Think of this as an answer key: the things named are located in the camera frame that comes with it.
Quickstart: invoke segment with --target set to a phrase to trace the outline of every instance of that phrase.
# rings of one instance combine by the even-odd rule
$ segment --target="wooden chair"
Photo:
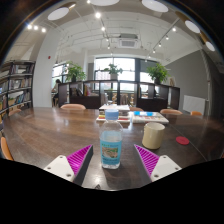
[[[183,114],[181,111],[179,110],[173,110],[173,109],[162,109],[160,111],[161,114],[175,114],[175,115],[181,115]]]
[[[6,139],[4,137],[1,137],[1,149],[2,149],[3,155],[6,159],[14,161],[14,159],[12,158],[12,155],[9,151],[9,147],[7,145]]]
[[[85,110],[86,107],[83,106],[82,104],[65,104],[61,106],[61,109],[66,109],[66,110]]]
[[[15,114],[15,113],[19,113],[20,111],[21,111],[20,109],[11,110],[11,111],[9,112],[9,116],[12,116],[12,115]]]
[[[202,113],[200,113],[198,111],[191,111],[191,115],[192,116],[202,116]]]
[[[139,107],[129,107],[129,108],[130,108],[130,111],[144,111]]]

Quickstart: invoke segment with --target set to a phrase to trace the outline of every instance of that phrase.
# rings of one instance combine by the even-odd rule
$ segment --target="white cup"
[[[142,144],[149,149],[158,149],[161,146],[165,126],[156,122],[147,123],[144,126]]]

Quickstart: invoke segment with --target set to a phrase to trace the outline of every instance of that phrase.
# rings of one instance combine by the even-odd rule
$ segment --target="white wall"
[[[42,41],[42,45],[41,43],[36,43],[34,51],[31,54],[30,60],[36,61],[33,80],[34,107],[52,107],[52,68],[55,64],[55,54],[59,39],[60,33],[58,31],[49,30],[46,38]]]

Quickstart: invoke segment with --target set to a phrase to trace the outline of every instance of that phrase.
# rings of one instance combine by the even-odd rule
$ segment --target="air conditioner vent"
[[[133,40],[120,40],[120,47],[135,48],[137,41]]]

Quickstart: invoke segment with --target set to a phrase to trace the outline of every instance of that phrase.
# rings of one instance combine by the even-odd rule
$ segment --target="plastic bottle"
[[[116,169],[120,165],[123,127],[117,121],[119,111],[105,110],[103,126],[100,129],[100,152],[102,167]]]

